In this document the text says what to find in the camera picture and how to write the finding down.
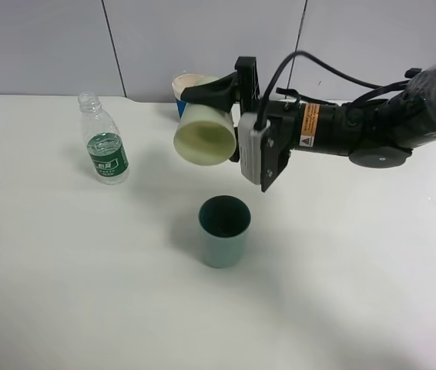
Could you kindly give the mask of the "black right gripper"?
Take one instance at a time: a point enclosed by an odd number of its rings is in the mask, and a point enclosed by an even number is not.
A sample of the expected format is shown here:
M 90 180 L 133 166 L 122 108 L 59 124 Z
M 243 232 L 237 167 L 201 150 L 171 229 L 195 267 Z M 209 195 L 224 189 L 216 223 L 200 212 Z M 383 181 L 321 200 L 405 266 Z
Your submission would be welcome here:
M 222 78 L 199 78 L 193 86 L 183 90 L 181 100 L 226 113 L 237 102 L 241 113 L 258 113 L 261 98 L 256 57 L 241 56 L 234 68 L 235 72 Z M 337 156 L 348 156 L 353 151 L 353 126 L 349 125 L 345 106 L 302 96 L 295 89 L 277 88 L 277 93 L 293 101 L 268 100 L 263 114 L 264 126 L 274 117 L 291 119 L 291 151 Z

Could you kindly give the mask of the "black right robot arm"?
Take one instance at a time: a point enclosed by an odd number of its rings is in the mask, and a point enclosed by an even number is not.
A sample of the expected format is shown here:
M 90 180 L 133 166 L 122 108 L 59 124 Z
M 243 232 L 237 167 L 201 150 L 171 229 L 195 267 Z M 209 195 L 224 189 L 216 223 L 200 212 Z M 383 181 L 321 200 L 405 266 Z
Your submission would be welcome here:
M 414 149 L 436 141 L 436 66 L 409 69 L 401 81 L 384 86 L 367 83 L 365 94 L 337 105 L 277 86 L 297 58 L 320 63 L 307 51 L 292 52 L 260 91 L 255 58 L 241 57 L 230 75 L 185 88 L 183 100 L 215 109 L 238 103 L 242 114 L 251 114 L 253 126 L 240 143 L 256 143 L 257 163 L 269 177 L 286 167 L 294 150 L 392 168 L 404 164 Z

